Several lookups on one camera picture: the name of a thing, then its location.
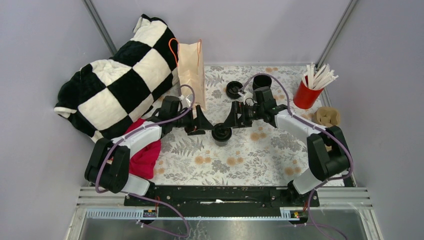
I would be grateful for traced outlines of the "stack of black lids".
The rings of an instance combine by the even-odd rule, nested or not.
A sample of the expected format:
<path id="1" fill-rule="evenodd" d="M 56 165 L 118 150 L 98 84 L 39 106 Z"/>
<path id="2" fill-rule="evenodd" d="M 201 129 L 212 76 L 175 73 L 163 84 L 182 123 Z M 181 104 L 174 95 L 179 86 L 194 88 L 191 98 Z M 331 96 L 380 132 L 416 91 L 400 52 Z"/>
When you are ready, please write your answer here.
<path id="1" fill-rule="evenodd" d="M 225 87 L 226 95 L 233 100 L 240 97 L 239 91 L 243 87 L 243 84 L 239 81 L 230 81 Z"/>

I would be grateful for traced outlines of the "red cloth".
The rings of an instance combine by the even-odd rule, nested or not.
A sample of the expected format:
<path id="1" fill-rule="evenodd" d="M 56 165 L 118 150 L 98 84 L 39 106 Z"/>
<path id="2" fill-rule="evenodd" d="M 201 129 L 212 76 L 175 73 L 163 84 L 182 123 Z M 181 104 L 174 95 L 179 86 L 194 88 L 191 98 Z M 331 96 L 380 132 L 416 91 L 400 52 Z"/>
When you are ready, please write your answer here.
<path id="1" fill-rule="evenodd" d="M 143 135 L 146 131 L 140 131 L 132 135 L 126 145 L 130 149 L 132 156 L 129 161 L 129 173 L 140 178 L 151 180 L 155 175 L 155 165 L 159 158 L 162 143 L 160 134 Z M 146 143 L 142 140 L 147 137 L 147 140 L 154 140 L 143 148 L 140 147 L 139 142 Z"/>

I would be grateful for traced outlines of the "brown cardboard cup carrier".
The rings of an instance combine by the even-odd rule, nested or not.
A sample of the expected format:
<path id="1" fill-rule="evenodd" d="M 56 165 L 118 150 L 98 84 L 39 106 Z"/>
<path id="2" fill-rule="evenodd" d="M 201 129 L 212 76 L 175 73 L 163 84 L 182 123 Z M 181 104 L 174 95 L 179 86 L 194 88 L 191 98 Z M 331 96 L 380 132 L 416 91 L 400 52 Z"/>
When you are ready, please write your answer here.
<path id="1" fill-rule="evenodd" d="M 312 121 L 325 127 L 339 126 L 341 114 L 334 107 L 322 106 L 313 114 Z"/>

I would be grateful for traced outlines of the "black cup lid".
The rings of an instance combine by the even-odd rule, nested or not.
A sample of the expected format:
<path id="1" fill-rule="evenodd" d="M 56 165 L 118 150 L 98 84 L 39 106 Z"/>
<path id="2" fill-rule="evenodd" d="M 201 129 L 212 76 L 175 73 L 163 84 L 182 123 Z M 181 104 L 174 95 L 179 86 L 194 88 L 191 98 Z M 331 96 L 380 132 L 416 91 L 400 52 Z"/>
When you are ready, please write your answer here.
<path id="1" fill-rule="evenodd" d="M 225 136 L 225 135 L 230 135 L 232 136 L 232 129 L 231 128 L 224 128 L 222 127 L 222 123 L 217 123 L 213 130 L 211 131 L 211 135 L 213 137 L 213 135 L 217 135 L 217 136 Z"/>

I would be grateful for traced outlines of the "white paper straws bundle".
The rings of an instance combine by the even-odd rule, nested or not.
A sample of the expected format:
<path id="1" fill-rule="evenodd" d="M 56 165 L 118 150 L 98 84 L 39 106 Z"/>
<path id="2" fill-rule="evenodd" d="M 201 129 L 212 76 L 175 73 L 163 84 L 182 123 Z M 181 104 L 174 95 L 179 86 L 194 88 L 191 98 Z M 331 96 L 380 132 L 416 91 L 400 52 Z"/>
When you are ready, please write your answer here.
<path id="1" fill-rule="evenodd" d="M 335 71 L 330 68 L 329 64 L 323 65 L 317 71 L 315 71 L 315 67 L 316 65 L 314 63 L 307 64 L 306 73 L 301 77 L 301 83 L 309 90 L 323 90 L 339 77 L 335 75 Z"/>

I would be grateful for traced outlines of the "red cup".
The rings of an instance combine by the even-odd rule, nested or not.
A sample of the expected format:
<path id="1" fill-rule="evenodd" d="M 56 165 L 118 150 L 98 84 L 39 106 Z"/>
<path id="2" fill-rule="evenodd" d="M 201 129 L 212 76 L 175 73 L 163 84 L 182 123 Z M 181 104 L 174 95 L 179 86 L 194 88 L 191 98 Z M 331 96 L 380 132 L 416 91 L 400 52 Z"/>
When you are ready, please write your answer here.
<path id="1" fill-rule="evenodd" d="M 310 109 L 323 90 L 323 88 L 319 90 L 310 89 L 301 81 L 294 95 L 293 102 L 300 109 Z"/>

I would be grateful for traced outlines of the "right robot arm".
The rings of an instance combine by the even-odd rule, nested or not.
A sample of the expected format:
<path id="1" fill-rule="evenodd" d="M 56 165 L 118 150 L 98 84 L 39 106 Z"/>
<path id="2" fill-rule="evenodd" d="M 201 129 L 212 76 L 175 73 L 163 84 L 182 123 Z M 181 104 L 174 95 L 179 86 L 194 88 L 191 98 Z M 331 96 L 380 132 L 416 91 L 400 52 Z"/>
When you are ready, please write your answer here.
<path id="1" fill-rule="evenodd" d="M 226 120 L 214 127 L 213 137 L 216 141 L 226 141 L 231 137 L 232 129 L 248 128 L 252 126 L 253 121 L 262 120 L 304 141 L 308 169 L 287 185 L 284 197 L 291 205 L 301 205 L 312 190 L 333 176 L 350 169 L 352 157 L 339 128 L 324 128 L 293 114 L 287 105 L 277 104 L 267 86 L 256 89 L 253 94 L 256 99 L 253 105 L 241 101 L 232 102 Z"/>

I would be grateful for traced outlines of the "black coffee cup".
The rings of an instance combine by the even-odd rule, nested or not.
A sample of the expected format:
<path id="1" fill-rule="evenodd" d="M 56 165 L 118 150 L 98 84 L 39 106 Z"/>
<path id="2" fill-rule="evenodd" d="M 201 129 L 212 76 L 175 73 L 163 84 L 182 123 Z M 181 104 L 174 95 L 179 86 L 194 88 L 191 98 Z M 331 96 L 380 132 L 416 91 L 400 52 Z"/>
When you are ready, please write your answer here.
<path id="1" fill-rule="evenodd" d="M 224 147 L 228 144 L 229 139 L 231 138 L 230 135 L 213 135 L 212 136 L 214 143 L 219 147 Z"/>

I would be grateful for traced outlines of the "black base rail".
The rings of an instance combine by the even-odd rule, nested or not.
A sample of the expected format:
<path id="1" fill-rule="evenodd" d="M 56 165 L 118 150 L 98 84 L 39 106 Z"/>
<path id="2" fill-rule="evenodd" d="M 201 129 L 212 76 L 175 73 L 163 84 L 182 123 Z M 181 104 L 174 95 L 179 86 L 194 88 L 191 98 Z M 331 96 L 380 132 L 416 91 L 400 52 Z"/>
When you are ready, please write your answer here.
<path id="1" fill-rule="evenodd" d="M 275 186 L 157 185 L 146 197 L 176 208 L 185 218 L 281 217 L 281 208 L 303 210 L 308 194 Z"/>

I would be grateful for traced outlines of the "floral tablecloth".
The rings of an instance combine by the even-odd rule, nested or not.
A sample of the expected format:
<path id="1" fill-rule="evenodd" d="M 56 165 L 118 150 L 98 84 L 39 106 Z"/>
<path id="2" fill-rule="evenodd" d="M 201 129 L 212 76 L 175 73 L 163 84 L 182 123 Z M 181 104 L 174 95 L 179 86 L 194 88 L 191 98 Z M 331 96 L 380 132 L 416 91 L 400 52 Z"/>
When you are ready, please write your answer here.
<path id="1" fill-rule="evenodd" d="M 223 122 L 231 108 L 225 89 L 238 81 L 252 89 L 251 77 L 267 73 L 276 78 L 273 97 L 292 104 L 304 66 L 206 66 L 204 115 L 212 124 Z M 215 144 L 210 132 L 189 136 L 174 128 L 161 140 L 153 170 L 157 185 L 285 186 L 308 168 L 307 147 L 290 133 L 259 120 L 238 128 L 225 146 Z"/>

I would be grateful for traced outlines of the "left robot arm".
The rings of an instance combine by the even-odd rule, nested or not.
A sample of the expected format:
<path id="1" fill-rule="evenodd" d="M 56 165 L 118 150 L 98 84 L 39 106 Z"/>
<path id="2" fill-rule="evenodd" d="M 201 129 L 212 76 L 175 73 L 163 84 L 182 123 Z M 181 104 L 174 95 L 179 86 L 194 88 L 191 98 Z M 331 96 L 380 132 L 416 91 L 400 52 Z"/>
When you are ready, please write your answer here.
<path id="1" fill-rule="evenodd" d="M 94 183 L 99 193 L 132 194 L 142 205 L 152 204 L 155 192 L 150 186 L 153 183 L 130 172 L 130 159 L 173 128 L 184 128 L 188 135 L 203 135 L 214 129 L 199 105 L 184 107 L 185 101 L 183 97 L 166 96 L 161 107 L 141 126 L 112 140 L 99 139 L 94 145 L 84 178 Z"/>

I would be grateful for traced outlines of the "peach paper bag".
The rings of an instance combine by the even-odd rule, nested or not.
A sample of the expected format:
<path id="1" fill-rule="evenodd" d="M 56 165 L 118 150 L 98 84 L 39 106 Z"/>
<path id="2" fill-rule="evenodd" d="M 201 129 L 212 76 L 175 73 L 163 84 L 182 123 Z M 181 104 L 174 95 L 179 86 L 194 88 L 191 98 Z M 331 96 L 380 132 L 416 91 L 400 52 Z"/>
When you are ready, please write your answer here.
<path id="1" fill-rule="evenodd" d="M 205 68 L 202 40 L 195 43 L 179 43 L 176 38 L 168 41 L 168 47 L 173 54 L 177 66 L 179 83 L 189 85 L 194 90 L 194 104 L 202 110 L 207 109 L 205 95 Z"/>

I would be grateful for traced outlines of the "black white checkered blanket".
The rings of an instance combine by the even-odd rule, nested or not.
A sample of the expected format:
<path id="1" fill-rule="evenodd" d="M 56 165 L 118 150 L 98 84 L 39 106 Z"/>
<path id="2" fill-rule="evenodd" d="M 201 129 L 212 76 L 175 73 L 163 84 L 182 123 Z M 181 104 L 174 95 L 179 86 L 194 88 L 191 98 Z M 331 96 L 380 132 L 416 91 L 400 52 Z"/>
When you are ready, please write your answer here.
<path id="1" fill-rule="evenodd" d="M 94 142 L 123 135 L 179 80 L 169 26 L 144 14 L 133 34 L 112 57 L 86 64 L 58 92 L 54 112 Z"/>

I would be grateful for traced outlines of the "stack of black cups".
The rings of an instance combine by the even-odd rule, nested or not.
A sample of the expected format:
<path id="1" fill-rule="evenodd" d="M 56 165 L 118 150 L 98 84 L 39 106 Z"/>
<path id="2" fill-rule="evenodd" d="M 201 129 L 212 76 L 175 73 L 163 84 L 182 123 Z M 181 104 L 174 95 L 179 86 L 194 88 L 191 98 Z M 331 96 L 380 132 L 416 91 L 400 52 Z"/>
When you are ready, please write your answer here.
<path id="1" fill-rule="evenodd" d="M 262 87 L 271 87 L 272 85 L 272 78 L 268 75 L 265 74 L 259 74 L 256 75 L 253 80 L 252 80 L 252 89 L 256 90 L 258 88 L 262 88 Z"/>

